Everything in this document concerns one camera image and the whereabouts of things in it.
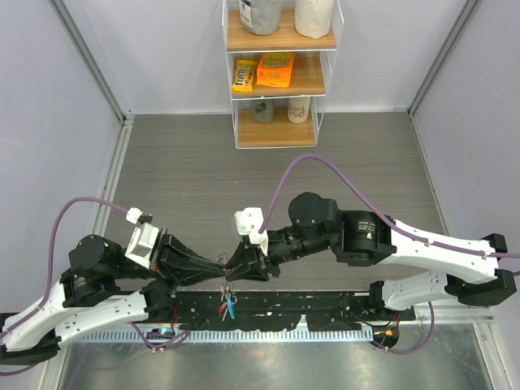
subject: white wall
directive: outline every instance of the white wall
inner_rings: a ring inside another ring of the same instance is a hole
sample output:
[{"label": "white wall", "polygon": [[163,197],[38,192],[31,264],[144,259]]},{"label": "white wall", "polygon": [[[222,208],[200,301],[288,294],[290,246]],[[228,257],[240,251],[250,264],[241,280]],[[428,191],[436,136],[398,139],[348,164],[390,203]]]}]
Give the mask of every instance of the white wall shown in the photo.
[{"label": "white wall", "polygon": [[[506,236],[520,252],[520,2],[482,1],[417,113],[453,235]],[[502,260],[520,270],[520,260]],[[493,310],[518,375],[520,293]]]},{"label": "white wall", "polygon": [[[72,197],[101,193],[119,125],[49,2],[2,0],[0,6],[0,312],[5,313],[41,297],[54,219]],[[91,229],[93,212],[92,206],[76,206],[64,218],[54,275],[69,267],[67,252]],[[0,378],[0,388],[36,388],[41,368]]]},{"label": "white wall", "polygon": [[[230,110],[222,0],[66,3],[135,114]],[[408,109],[464,0],[340,3],[344,35],[329,109]]]}]

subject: shelf board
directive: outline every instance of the shelf board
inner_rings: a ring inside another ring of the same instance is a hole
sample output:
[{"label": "shelf board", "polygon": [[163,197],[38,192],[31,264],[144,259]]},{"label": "shelf board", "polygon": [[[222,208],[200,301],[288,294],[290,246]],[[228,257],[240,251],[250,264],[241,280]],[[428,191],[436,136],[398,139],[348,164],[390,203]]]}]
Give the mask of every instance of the shelf board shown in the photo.
[{"label": "shelf board", "polygon": [[275,119],[270,123],[255,122],[250,109],[239,110],[238,115],[239,148],[316,145],[311,112],[299,124],[288,119],[287,108],[275,108]]},{"label": "shelf board", "polygon": [[[241,59],[259,60],[259,56]],[[291,84],[288,88],[275,88],[265,85],[257,85],[256,74],[253,83],[253,92],[237,92],[232,90],[234,99],[277,97],[277,96],[323,96],[325,95],[325,83],[323,81],[322,67],[319,54],[297,53],[292,68]]]},{"label": "shelf board", "polygon": [[242,27],[239,10],[230,10],[227,23],[227,51],[269,50],[334,50],[336,39],[329,31],[325,37],[313,39],[298,34],[294,28],[294,8],[282,10],[278,31],[271,35],[254,35]]}]

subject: blue clip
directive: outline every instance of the blue clip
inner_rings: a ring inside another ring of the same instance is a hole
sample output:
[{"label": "blue clip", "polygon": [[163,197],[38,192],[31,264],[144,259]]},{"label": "blue clip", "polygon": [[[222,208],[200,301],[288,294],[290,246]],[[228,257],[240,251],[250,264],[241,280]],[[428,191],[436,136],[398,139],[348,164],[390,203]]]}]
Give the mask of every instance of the blue clip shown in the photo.
[{"label": "blue clip", "polygon": [[235,304],[232,300],[232,295],[230,292],[226,292],[226,301],[227,301],[227,311],[229,312],[229,316],[231,319],[235,319]]}]

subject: snack package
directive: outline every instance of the snack package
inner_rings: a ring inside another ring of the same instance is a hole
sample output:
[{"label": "snack package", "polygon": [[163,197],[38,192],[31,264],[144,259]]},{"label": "snack package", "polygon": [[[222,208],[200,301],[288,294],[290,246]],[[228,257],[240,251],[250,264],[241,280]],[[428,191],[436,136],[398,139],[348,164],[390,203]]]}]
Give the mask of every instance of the snack package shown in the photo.
[{"label": "snack package", "polygon": [[264,53],[258,63],[257,84],[287,88],[291,84],[294,53]]},{"label": "snack package", "polygon": [[239,59],[236,62],[235,80],[232,89],[237,92],[252,92],[254,70],[257,67],[256,61]]}]

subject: red clip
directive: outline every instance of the red clip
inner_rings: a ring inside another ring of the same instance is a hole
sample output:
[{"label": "red clip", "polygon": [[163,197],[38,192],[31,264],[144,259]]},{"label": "red clip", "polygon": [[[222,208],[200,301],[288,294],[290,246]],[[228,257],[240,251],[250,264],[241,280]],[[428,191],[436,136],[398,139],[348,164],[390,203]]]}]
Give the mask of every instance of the red clip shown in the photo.
[{"label": "red clip", "polygon": [[222,305],[220,305],[219,307],[219,314],[222,314],[224,311],[226,311],[228,309],[228,303],[227,302],[224,302]]}]

